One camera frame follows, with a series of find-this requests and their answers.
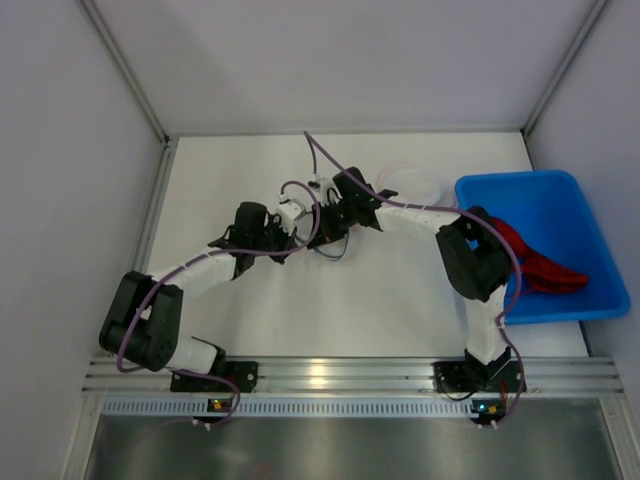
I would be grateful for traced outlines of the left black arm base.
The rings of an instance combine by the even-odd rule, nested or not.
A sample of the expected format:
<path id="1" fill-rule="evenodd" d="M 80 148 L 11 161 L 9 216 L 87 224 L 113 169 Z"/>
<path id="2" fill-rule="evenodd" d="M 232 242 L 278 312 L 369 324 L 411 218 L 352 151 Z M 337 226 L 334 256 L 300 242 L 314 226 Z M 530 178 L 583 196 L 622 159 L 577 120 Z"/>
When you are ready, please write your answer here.
<path id="1" fill-rule="evenodd" d="M 187 375 L 173 373 L 170 391 L 174 393 L 231 392 L 233 384 L 241 393 L 251 393 L 257 385 L 259 363 L 226 360 L 216 373 Z"/>

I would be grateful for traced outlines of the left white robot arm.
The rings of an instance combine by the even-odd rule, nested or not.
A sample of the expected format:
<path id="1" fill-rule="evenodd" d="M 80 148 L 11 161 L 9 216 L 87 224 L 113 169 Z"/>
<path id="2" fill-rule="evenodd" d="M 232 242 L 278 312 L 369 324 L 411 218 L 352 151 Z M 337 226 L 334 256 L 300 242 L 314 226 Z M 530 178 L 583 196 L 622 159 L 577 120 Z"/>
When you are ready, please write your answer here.
<path id="1" fill-rule="evenodd" d="M 223 236 L 195 258 L 153 274 L 128 272 L 101 328 L 100 347 L 137 369 L 212 373 L 224 353 L 180 333 L 183 303 L 238 278 L 258 256 L 282 263 L 295 248 L 296 224 L 304 213 L 296 200 L 280 203 L 273 213 L 263 204 L 243 202 Z"/>

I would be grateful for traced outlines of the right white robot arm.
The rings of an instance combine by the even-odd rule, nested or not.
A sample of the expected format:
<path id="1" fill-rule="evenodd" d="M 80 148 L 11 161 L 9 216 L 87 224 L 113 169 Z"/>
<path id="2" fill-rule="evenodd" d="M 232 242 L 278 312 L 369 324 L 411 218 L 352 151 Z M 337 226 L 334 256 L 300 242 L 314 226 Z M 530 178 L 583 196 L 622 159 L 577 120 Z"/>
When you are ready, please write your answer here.
<path id="1" fill-rule="evenodd" d="M 411 208 L 393 190 L 375 192 L 356 167 L 330 180 L 318 177 L 309 186 L 321 201 L 313 216 L 320 227 L 312 248 L 345 238 L 354 226 L 435 241 L 452 288 L 465 299 L 468 367 L 491 378 L 510 361 L 512 348 L 501 327 L 513 262 L 483 208 Z"/>

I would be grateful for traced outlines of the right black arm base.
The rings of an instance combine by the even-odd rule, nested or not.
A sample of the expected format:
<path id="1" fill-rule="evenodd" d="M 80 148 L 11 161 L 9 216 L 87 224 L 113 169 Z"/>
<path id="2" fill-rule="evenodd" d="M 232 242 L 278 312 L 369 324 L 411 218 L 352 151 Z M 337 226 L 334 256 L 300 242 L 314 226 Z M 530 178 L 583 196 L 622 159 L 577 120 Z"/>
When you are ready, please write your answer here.
<path id="1" fill-rule="evenodd" d="M 462 360 L 438 361 L 433 369 L 436 391 L 456 401 L 473 394 L 523 393 L 527 389 L 523 368 L 510 347 L 488 364 L 465 351 Z"/>

